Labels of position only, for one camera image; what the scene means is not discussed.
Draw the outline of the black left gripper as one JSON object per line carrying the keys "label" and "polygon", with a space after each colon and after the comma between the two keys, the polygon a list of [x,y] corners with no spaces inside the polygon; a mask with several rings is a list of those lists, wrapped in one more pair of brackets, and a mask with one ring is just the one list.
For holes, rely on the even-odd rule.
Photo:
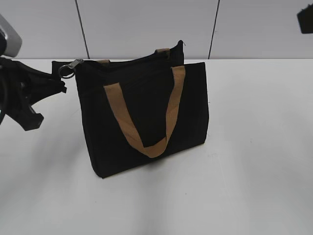
{"label": "black left gripper", "polygon": [[47,98],[66,91],[65,83],[58,76],[26,65],[22,72],[15,61],[0,59],[1,120],[8,115],[25,131],[38,129],[44,117],[30,106],[30,98]]}

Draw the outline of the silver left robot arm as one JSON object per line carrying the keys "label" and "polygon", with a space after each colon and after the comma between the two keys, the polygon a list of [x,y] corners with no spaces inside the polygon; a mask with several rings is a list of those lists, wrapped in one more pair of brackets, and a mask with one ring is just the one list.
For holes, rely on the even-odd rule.
{"label": "silver left robot arm", "polygon": [[67,88],[58,69],[52,73],[31,68],[12,58],[21,49],[22,39],[11,24],[0,17],[0,119],[6,115],[25,131],[38,129],[44,117],[32,108],[35,103]]}

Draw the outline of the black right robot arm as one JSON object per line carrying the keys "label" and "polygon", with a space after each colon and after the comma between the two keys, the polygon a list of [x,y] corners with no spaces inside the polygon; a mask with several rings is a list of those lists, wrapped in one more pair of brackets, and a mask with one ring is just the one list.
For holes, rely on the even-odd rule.
{"label": "black right robot arm", "polygon": [[297,19],[302,34],[313,33],[313,4],[308,4],[297,13]]}

